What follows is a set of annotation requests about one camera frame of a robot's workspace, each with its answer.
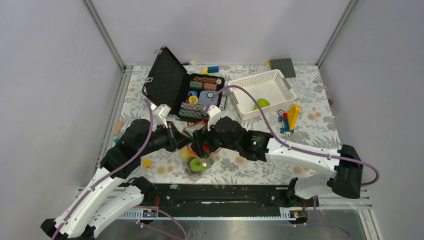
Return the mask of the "light green toy pepper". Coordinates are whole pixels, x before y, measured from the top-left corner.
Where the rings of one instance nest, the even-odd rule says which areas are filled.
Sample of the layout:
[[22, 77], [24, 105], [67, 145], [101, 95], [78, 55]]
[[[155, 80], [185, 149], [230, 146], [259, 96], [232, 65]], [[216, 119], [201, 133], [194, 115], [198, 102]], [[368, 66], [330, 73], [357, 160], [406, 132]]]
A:
[[193, 158], [189, 162], [189, 169], [193, 172], [203, 172], [210, 169], [212, 166], [201, 158]]

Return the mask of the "green toy apple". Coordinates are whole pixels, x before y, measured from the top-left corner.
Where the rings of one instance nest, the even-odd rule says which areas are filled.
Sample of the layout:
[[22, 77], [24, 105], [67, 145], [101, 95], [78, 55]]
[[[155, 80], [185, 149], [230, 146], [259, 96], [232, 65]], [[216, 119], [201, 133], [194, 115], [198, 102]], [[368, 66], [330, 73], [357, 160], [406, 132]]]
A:
[[[259, 104], [259, 106], [262, 109], [263, 108], [266, 108], [266, 107], [269, 107], [271, 105], [270, 102], [268, 100], [264, 99], [264, 98], [259, 98], [259, 99], [256, 100], [256, 102]], [[255, 110], [258, 110], [258, 109], [259, 109], [258, 106], [256, 104], [254, 104], [252, 110], [255, 111]]]

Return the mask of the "clear zip bag orange zipper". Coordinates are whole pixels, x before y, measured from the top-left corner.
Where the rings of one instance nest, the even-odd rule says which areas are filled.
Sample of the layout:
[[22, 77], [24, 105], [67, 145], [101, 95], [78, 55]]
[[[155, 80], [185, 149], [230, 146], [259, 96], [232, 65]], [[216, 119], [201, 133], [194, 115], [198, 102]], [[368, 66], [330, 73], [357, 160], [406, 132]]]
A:
[[[204, 120], [197, 121], [194, 123], [188, 123], [187, 126], [182, 129], [182, 133], [184, 136], [188, 137], [191, 140], [191, 143], [185, 146], [184, 148], [189, 149], [193, 154], [196, 155], [196, 158], [203, 159], [212, 167], [216, 161], [214, 157], [221, 150], [221, 148], [215, 149], [210, 147], [207, 140], [205, 140], [203, 143], [198, 142], [199, 139], [196, 139], [195, 134], [197, 133], [201, 134], [204, 128], [207, 128], [207, 122]], [[191, 171], [191, 172], [194, 174], [201, 173], [201, 172], [194, 172], [194, 171]]]

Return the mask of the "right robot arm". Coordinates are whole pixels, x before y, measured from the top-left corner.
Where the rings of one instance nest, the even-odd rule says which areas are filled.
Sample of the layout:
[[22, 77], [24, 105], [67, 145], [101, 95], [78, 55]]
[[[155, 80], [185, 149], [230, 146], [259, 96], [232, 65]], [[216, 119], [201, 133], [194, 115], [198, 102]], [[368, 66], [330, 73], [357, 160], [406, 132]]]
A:
[[193, 133], [191, 143], [198, 157], [204, 157], [207, 145], [211, 152], [227, 149], [249, 161], [283, 162], [315, 171], [315, 175], [290, 181], [286, 198], [293, 206], [326, 193], [347, 199], [360, 197], [363, 168], [359, 159], [343, 159], [342, 150], [311, 147], [268, 132], [246, 130], [230, 117], [222, 117], [215, 105], [206, 113], [209, 120]]

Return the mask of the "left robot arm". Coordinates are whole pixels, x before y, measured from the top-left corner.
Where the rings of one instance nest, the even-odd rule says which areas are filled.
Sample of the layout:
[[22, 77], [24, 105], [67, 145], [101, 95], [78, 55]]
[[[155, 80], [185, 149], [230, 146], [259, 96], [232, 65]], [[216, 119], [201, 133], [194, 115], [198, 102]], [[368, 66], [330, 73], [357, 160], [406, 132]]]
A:
[[115, 146], [100, 161], [90, 183], [58, 217], [43, 221], [40, 228], [53, 240], [94, 240], [110, 223], [130, 208], [157, 201], [156, 187], [145, 177], [135, 178], [123, 194], [106, 205], [107, 196], [141, 164], [141, 157], [166, 150], [176, 152], [191, 142], [171, 121], [153, 126], [158, 109], [149, 110], [149, 119], [136, 119]]

